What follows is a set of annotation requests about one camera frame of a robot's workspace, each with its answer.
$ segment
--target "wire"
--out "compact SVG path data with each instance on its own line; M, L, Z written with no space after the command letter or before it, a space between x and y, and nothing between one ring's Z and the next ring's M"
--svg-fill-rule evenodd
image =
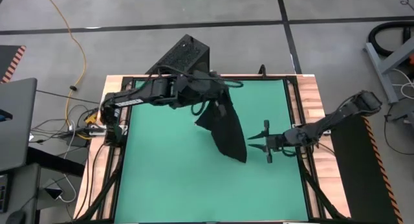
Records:
M71 122L72 122L72 127L73 128L75 128L75 123L73 122L73 120L71 120ZM71 146L72 146L72 142L73 142L73 139L75 138L75 133L76 133L76 131L75 131L75 129L73 129L73 135L72 135L72 139L71 139L71 141L69 142L69 145L68 145L68 147L67 147L67 150L66 150L66 154L65 154L65 156L63 157L63 159L66 159L66 156L67 156L67 153L69 152L69 150L71 149ZM72 188L72 190L73 190L73 198L71 199L71 200L65 200L64 198L62 198L62 196L59 196L59 199L61 199L61 201L63 201L64 203L71 203L71 202L73 202L75 199L76 199L76 197L78 196L78 194L76 193L76 189L75 189L75 187L73 187L73 185L72 185L72 183L71 183L71 181L68 179L68 177L67 177L67 175L66 174L63 174L64 176L65 176L65 178L66 178L66 180L67 180L67 182L69 183L69 185L71 186L71 188Z
M70 97L70 96L65 96L65 95L59 95L59 94L51 93L51 92L48 92L48 91L41 91L41 90L36 90L36 91L37 91L37 92L40 92L40 93L45 93L45 94L48 94L48 95L54 95L54 96L58 96L58 97L63 97L63 98L68 98L68 99L73 99L73 100L82 101L82 102L87 102L87 103L91 103L91 104L99 104L98 102L93 102L93 101L89 101L89 100L84 100L84 99L81 99L81 98L73 98L73 97Z
M79 216L79 214L80 214L80 212L82 211L82 208L83 208L83 206L85 205L85 202L86 202L86 196L88 194L88 188L89 188L89 148L88 148L88 157L86 158L86 164L87 164L86 165L87 169L86 169L86 190L85 190L85 195L83 197L82 205L80 206L78 213L76 215L74 215L74 219L77 219L78 216Z
M204 111L204 107L206 106L205 99L202 99L201 107L200 107L200 110L198 110L198 112L194 112L194 106L195 105L191 105L191 113L195 116L200 115L202 113L202 111Z
M55 156L62 156L62 155L65 155L66 153L70 153L70 152L73 152L73 151L76 151L76 150L79 150L79 149L86 149L86 147L83 147L83 146L81 146L81 147L79 147L79 146L72 146L72 147L76 147L76 149L69 150L69 151L65 151L65 152L60 153L60 154L55 155Z
M181 70L176 69L176 68L174 68L172 66L169 66L169 65L158 65L156 67L156 69L158 69L158 71L159 71L159 69L169 69L169 70L175 71L175 72L177 72L179 74L182 74L182 75L184 75L184 76L186 76L188 78L193 78L194 80L198 80L198 81L200 81L200 80L211 80L211 81L215 81L215 82L222 81L222 82L232 82L232 83L237 84L237 85L228 85L228 84L226 84L228 87L233 87L233 88L241 88L241 87L244 86L243 82L240 82L240 81L237 81L237 80L233 80L233 79L228 79L228 78L222 78L222 77L216 77L216 78L196 78L192 74L185 73L184 71L181 71Z
M404 73L404 72L402 72L401 70L399 70L399 69L392 69L393 71L396 71L396 72L398 72L398 73L400 73L400 74L402 74L405 78L406 78L406 80L408 81L408 83L406 83L406 84L393 84L394 86L401 86L401 88L400 88L400 92L401 92L401 94L404 96L404 97L406 97L406 98L409 98L409 99L412 99L412 100L414 100L414 97L411 97L411 96L409 96L409 95L407 95L406 93L404 93L404 87L405 86L407 86L407 85L411 85L411 87L414 89L414 83L408 78L408 76Z
M45 188L48 188L48 187L50 187L50 186L52 186L52 185L54 185L54 184L56 184L56 183L58 183L59 181L61 181L61 180L64 180L65 179L65 177L62 177L62 178L60 178L60 179L58 179L57 181L54 181L53 183L51 183L51 184L49 184L49 185L47 185L47 186L45 186L43 189L45 189ZM35 192L35 194L31 197L31 198L29 198L21 207L20 207L20 209L19 210L22 210L26 205L27 205L27 203L29 203L33 198L35 198L36 196L38 196L38 193L37 192Z
M414 11L414 7L409 3L409 0L400 1L400 4L408 5Z
M70 217L71 221L73 221L73 217L72 217L71 213L69 212L69 209L67 208L68 206L69 206L69 205L65 205L65 208L66 208L66 213L67 213L67 215Z
M83 76L85 75L85 72L86 72L86 64L87 64L87 62L86 62L86 55L85 55L85 52L83 51L83 48L82 48L82 46L80 45L80 43L79 43L79 41L78 40L76 40L75 39L75 37L72 35L72 31L71 31L71 27L69 26L69 24L67 23L67 21L66 21L66 19L65 19L65 17L63 16L63 14L60 12L60 10L59 10L59 8L58 8L58 6L53 2L53 0L49 0L51 3L52 3L52 5L54 6L54 8L56 9L56 11L58 11L58 13L59 13L59 15L60 15L60 17L62 17L62 20L65 22L65 25L66 25L66 27L67 27L67 31L68 31L68 33L69 33L69 35L71 36L71 39L73 40L73 42L75 42L76 44L77 44L77 46L79 47L79 49L80 49L80 51L81 51L81 53L82 53L82 57L83 57L83 70L82 70L82 74L79 76L79 78L78 78L78 80L75 82L75 84L73 85L73 86L71 86L70 87L70 91L69 91L69 94L67 95L67 99L66 99L66 106L65 106L65 118L66 118L66 125L68 125L69 126L69 122L68 122L68 116L69 116L69 114L68 114L68 109L69 109L69 100L70 99L76 99L76 98L72 98L72 94L73 94L73 91L76 91L77 90L77 88L76 88L76 86L80 83L80 81L82 80L82 78L83 78ZM90 138L90 137L84 137L84 136L82 136L82 135L80 135L80 134L77 134L77 136L78 137L80 137L80 138L82 138L82 139L85 139L85 140L90 140L90 139L92 139L92 138Z
M326 146L326 145L324 145L320 142L316 143L316 145L318 146L318 148L319 148L319 146L324 147L326 150L330 151L335 156L335 152L331 148L329 148L328 146Z
M99 147L98 151L96 152L95 158L93 159L93 163L92 163L91 191L89 192L89 202L88 202L89 206L91 205L91 200L92 200L92 190L93 190L93 181L94 181L93 177L94 177L94 172L95 172L94 169L95 169L96 159L98 158L99 153L101 149L103 148L103 146L105 146L104 143Z
M414 153L404 153L404 152L401 152L401 151L395 149L394 147L392 147L390 145L390 143L388 142L388 138L387 138L387 123L388 123L388 117L391 116L390 113L391 113L391 110L392 110L393 107L394 107L394 104L391 104L390 107L389 107L389 109L388 109L387 115L384 116L385 117L385 120L384 120L384 138L386 140L387 146L390 147L393 151L395 151L397 153L400 153L402 155L414 155Z
M39 127L46 124L46 123L48 123L48 122L50 122L50 121L62 121L62 120L65 120L65 119L64 118L55 118L55 119L45 120L42 123L38 124L37 126L34 126L32 128L32 130L33 129L38 129L38 130L41 130L41 131L47 131L47 130L39 129Z
M296 156L296 152L293 152L291 150L285 150L284 148L282 148L282 154L286 157L295 157Z

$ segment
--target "gray floor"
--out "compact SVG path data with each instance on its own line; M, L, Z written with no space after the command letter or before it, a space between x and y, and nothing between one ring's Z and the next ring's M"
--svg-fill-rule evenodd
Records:
M400 5L400 0L284 0L289 19L332 19L348 17L412 16L414 12ZM112 27L166 23L215 21L280 20L278 0L55 0L71 27ZM315 74L326 112L346 97L365 89L374 91L385 103L384 92L373 72L367 55L362 52L373 23L329 23L291 25L301 69ZM47 0L3 0L0 4L0 30L64 28L63 21ZM137 30L77 33L85 49L88 69L76 96L100 99L108 74L144 73L182 35L191 34L211 47L212 69L219 73L255 73L264 63L270 73L294 73L282 25L254 27L215 27L174 30ZM380 42L395 49L400 31L379 36ZM67 34L0 36L2 45L26 45L27 51L13 80L36 77L42 90L67 94L82 71L82 56ZM402 105L412 105L406 100ZM71 102L72 106L81 104ZM65 99L37 94L33 125L49 118L64 116ZM82 112L77 108L76 118ZM414 156L390 150L384 141L382 112L370 118L378 147L388 172L395 196L406 223L414 222ZM45 128L58 128L54 123ZM414 152L412 129L401 123L390 124L388 137L401 151ZM64 142L55 140L36 147L51 153L66 150ZM83 162L86 151L69 155ZM59 179L56 172L42 171L42 183ZM78 188L80 180L70 179ZM72 192L60 183L69 199ZM68 221L63 203L44 201L54 206L42 211L41 223ZM73 213L75 204L69 210Z

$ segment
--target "orange and black hazard stripe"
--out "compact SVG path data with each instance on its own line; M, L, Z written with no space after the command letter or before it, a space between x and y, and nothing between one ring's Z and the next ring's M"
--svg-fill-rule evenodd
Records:
M394 213L397 217L398 224L403 224L404 222L402 221L401 213L400 213L400 210L398 208L397 201L395 200L393 189L391 188L391 184L389 183L386 170L384 168L384 165L382 164L380 152L378 151L378 146L376 146L376 142L375 142L374 135L373 135L373 130L371 129L371 126L369 124L368 119L366 117L362 117L362 118L364 119L365 126L367 128L369 138L371 139L371 144L373 146L375 157L376 157L376 160L378 161L378 165L379 165L380 171L382 173L382 178L384 179L386 188L388 190L388 196L389 196L389 198L391 200L391 204L394 208Z
M26 51L26 46L20 46L18 48L16 54L14 55L12 61L10 62L10 65L8 66L6 72L3 75L3 78L1 79L0 83L7 83L12 79L12 76L14 72L17 69L17 65L20 62L21 58L23 57L23 54Z

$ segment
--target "cable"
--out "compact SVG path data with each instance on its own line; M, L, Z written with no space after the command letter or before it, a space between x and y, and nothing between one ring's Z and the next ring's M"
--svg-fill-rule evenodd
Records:
M83 78L83 76L85 75L85 72L86 72L86 55L85 55L85 52L83 51L83 48L82 48L82 46L80 45L80 43L79 43L79 41L78 40L76 40L75 39L75 37L72 35L72 31L71 31L71 27L69 26L69 24L67 23L67 21L66 21L66 19L65 19L65 17L63 16L63 14L60 12L60 10L59 10L59 8L58 8L58 6L56 6L56 4L53 2L53 0L49 0L51 3L52 3L52 5L54 6L54 8L56 9L56 11L58 11L58 13L59 13L59 15L60 15L60 17L62 17L62 20L65 22L65 25L66 25L66 27L67 27L67 31L68 31L68 33L69 33L69 35L71 36L71 39L73 40L73 42L75 42L76 44L77 44L77 46L79 47L79 49L80 49L80 51L81 51L81 53L82 53L82 56L83 56L83 70L82 70L82 74L79 76L79 78L78 78L78 80L75 82L75 84L74 85L72 85L72 86L70 86L70 91L69 91L69 94L67 95L67 99L66 99L66 106L65 106L65 118L66 118L66 125L68 125L69 126L69 122L68 122L68 116L69 116L69 114L68 114L68 109L69 109L69 100L70 99L76 99L76 98L72 98L72 94L73 94L73 91L77 91L78 90L78 88L76 87L79 83L80 83L80 81L82 80L82 78ZM84 137L84 136L82 136L82 135L80 135L80 134L77 134L77 136L78 137L80 137L80 138L82 138L82 139L85 139L85 140L90 140L90 139L92 139L92 138L90 138L90 137Z
M65 205L65 208L66 208L66 213L67 213L67 215L70 217L71 221L73 221L73 217L72 217L71 213L69 212L69 209L67 208L68 206L69 206L69 205Z
M201 107L200 107L200 110L198 110L198 112L194 112L194 106L195 106L194 104L191 105L191 113L195 116L200 115L202 113L202 111L204 111L204 107L206 106L205 99L202 99Z
M54 181L53 183L51 183L51 184L49 184L49 185L47 185L47 186L45 186L43 189L45 189L45 188L48 188L48 187L50 187L50 186L52 186L52 185L54 185L54 184L56 184L56 183L58 183L59 181L61 181L61 180L64 180L65 179L65 177L62 177L62 178L60 178L60 179L58 179L57 181ZM35 194L31 197L31 198L29 198L21 207L20 207L20 209L19 210L22 210L26 205L27 205L27 203L29 203L33 198L35 198L36 196L38 196L38 193L37 192L35 192Z
M73 128L75 128L75 123L73 122L73 120L71 120L71 122L72 122L72 127ZM71 141L69 142L69 145L68 145L68 147L67 147L67 150L66 150L66 154L65 154L65 156L63 157L63 159L66 159L66 156L67 156L67 153L69 152L69 150L71 149L71 146L72 146L72 142L73 142L73 139L75 139L75 133L76 133L76 131L75 131L75 129L73 129L73 135L72 135L72 139L71 139ZM64 198L62 198L62 196L61 195L59 195L59 199L61 199L61 201L63 201L64 203L71 203L72 201L74 201L75 199L76 199L76 197L78 196L78 194L76 193L76 189L75 189L75 187L73 187L73 185L72 185L72 183L71 183L71 181L68 179L68 177L67 177L67 175L66 174L63 174L64 176L65 176L65 178L66 178L66 180L67 180L67 182L69 183L69 185L71 186L71 188L72 188L72 190L73 190L73 198L71 199L71 200L65 200Z
M89 188L89 148L88 148L88 157L86 158L86 164L87 164L86 165L87 169L86 169L86 190L85 190L85 195L83 197L82 205L80 206L78 213L76 215L74 215L74 219L77 219L78 216L79 216L79 214L80 214L80 212L82 211L82 208L83 208L83 206L85 205L85 202L86 202L86 196L88 194L88 188Z
M414 21L392 21L388 23L379 24L374 29L372 29L368 35L368 42L372 43L375 51L381 56L389 56L393 53L393 51L386 50L382 48L378 42L376 41L375 36L386 29L391 28L404 28L404 27L414 27Z
M48 123L48 122L50 122L50 121L62 121L62 120L65 120L65 119L64 118L55 118L55 119L45 120L42 123L38 124L37 126L34 126L32 128L32 130L33 129L38 129L38 130L41 130L41 131L46 131L46 130L39 129L39 127L46 124L46 123Z
M401 92L401 94L404 96L404 97L406 97L406 98L409 98L409 99L412 99L412 100L414 100L414 97L411 97L411 96L409 96L409 95L407 95L406 93L404 93L404 87L405 86L407 86L407 85L411 85L411 87L414 89L414 83L408 78L408 76L404 73L404 72L402 72L401 70L399 70L399 69L392 69L393 71L396 71L396 72L399 72L400 74L402 74L406 79L407 79L407 81L408 81L408 83L406 83L406 84L393 84L394 86L401 86L401 88L400 88L400 92Z
M170 70L175 71L175 72L177 72L179 74L182 74L182 75L184 75L184 76L186 76L188 78L193 78L194 80L198 80L198 81L200 81L200 80L211 80L211 81L215 81L215 82L218 82L218 81L222 81L222 82L232 82L232 83L235 83L237 85L228 85L228 84L226 84L226 85L228 87L233 87L233 88L241 88L241 87L244 86L243 82L240 82L240 81L237 81L237 80L233 80L233 79L228 79L228 78L222 78L222 77L217 77L217 78L196 78L192 74L185 73L184 71L181 71L181 70L176 69L176 68L174 68L172 66L169 66L169 65L158 65L155 68L158 69L158 71L159 71L159 69L170 69Z
M93 163L92 163L91 191L89 192L89 202L88 202L89 206L91 205L91 200L92 200L93 180L94 180L94 172L95 172L94 169L95 169L96 159L98 158L99 153L101 149L103 148L103 146L105 146L104 143L99 147L98 151L96 152L95 158L93 159Z
M388 123L388 117L390 117L390 112L391 112L391 110L392 110L393 107L394 107L394 104L391 104L390 107L389 107L389 109L388 109L387 115L384 116L385 117L385 120L384 120L384 138L386 140L387 146L390 147L393 151L395 151L397 153L400 153L402 155L414 155L414 153L404 153L404 152L401 152L401 151L395 149L394 147L392 147L389 144L389 142L388 142L388 138L387 138L387 123Z
M70 153L70 152L73 152L73 151L76 151L76 150L79 150L79 149L86 149L86 147L79 147L79 146L72 146L72 147L76 147L76 149L65 151L65 152L60 153L60 154L55 155L55 156L62 156L62 155L65 155L66 153Z
M409 3L409 0L400 1L400 4L408 5L414 11L414 7Z
M335 152L331 148L329 148L328 146L326 146L326 145L324 145L320 142L316 143L316 145L318 146L318 148L319 148L319 146L324 147L326 150L330 151L335 156Z
M282 154L286 157L295 157L296 156L296 152L293 152L291 150L285 150L284 148L282 148Z
M73 100L87 102L87 103L91 103L91 104L99 104L98 102L84 100L84 99L81 99L81 98L73 98L73 97L65 96L65 95L59 95L59 94L51 93L51 92L48 92L48 91L41 91L41 90L36 90L36 91L37 92L40 92L40 93L45 93L45 94L48 94L48 95L54 95L54 96L58 96L58 97L63 97L63 98L67 98L67 99L73 99Z

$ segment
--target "green surface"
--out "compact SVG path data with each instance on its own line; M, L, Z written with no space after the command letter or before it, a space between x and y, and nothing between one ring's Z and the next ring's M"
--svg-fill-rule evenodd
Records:
M245 138L290 128L283 82L231 89ZM116 223L307 220L296 157L248 148L247 163L221 155L189 107L132 110ZM263 143L263 139L248 143Z

